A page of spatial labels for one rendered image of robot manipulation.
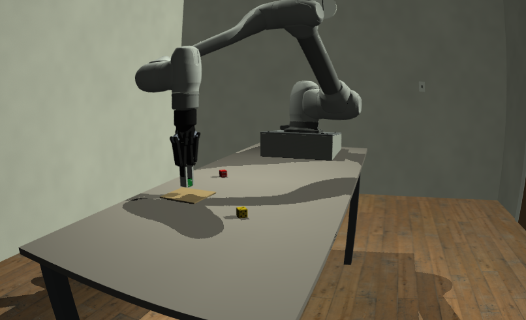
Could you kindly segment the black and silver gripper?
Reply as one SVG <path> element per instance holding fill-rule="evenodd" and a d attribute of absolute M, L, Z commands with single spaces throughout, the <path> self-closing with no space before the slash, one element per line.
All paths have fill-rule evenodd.
<path fill-rule="evenodd" d="M 175 135 L 170 137 L 174 161 L 175 165 L 179 166 L 180 186 L 188 187 L 187 178 L 192 178 L 194 185 L 193 165 L 197 162 L 200 138 L 200 133 L 196 132 L 194 128 L 196 125 L 196 109 L 174 110 L 174 125 L 176 126 Z"/>

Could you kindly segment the yellow die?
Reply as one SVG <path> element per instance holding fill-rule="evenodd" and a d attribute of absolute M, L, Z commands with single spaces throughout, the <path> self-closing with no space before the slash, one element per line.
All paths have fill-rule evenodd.
<path fill-rule="evenodd" d="M 245 218 L 245 217 L 248 217 L 248 214 L 247 214 L 247 209 L 246 207 L 237 207 L 236 208 L 236 215 L 239 217 L 239 218 Z"/>

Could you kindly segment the tan flat mat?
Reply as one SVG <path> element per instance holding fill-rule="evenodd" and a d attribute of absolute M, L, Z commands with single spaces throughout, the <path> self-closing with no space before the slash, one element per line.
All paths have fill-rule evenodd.
<path fill-rule="evenodd" d="M 181 187 L 175 191 L 161 196 L 160 198 L 196 204 L 197 202 L 200 202 L 201 200 L 204 200 L 215 193 L 216 192 L 214 191 L 205 191 L 200 189 Z"/>

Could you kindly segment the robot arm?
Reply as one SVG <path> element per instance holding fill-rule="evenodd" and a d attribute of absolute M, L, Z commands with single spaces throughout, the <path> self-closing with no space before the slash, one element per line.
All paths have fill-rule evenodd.
<path fill-rule="evenodd" d="M 338 79 L 318 34 L 323 18 L 324 11 L 314 0 L 280 0 L 260 5 L 232 29 L 193 46 L 178 47 L 172 57 L 162 56 L 143 65 L 136 72 L 136 85 L 152 93 L 172 90 L 173 110 L 194 110 L 199 106 L 201 56 L 263 30 L 284 28 L 297 38 L 320 89 L 312 81 L 296 82 L 290 94 L 290 124 L 281 125 L 280 130 L 323 133 L 319 119 L 349 120 L 362 110 L 361 97 Z"/>

